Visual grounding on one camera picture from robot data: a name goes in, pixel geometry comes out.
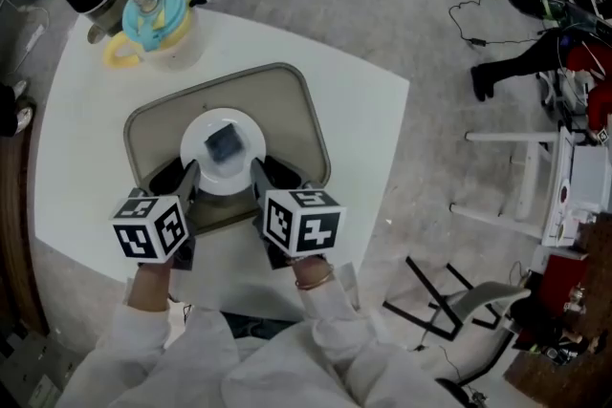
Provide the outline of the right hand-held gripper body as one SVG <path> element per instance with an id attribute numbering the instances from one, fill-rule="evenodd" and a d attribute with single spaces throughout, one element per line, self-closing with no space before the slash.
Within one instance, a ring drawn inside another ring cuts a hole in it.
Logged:
<path id="1" fill-rule="evenodd" d="M 259 210 L 252 224 L 273 270 L 336 248 L 346 208 L 325 190 L 254 190 L 253 194 Z"/>

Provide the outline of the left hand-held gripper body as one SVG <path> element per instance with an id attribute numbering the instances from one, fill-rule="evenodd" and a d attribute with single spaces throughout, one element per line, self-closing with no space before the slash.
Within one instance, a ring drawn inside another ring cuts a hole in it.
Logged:
<path id="1" fill-rule="evenodd" d="M 128 259 L 192 270 L 195 237 L 177 195 L 149 196 L 134 188 L 114 210 L 110 223 Z"/>

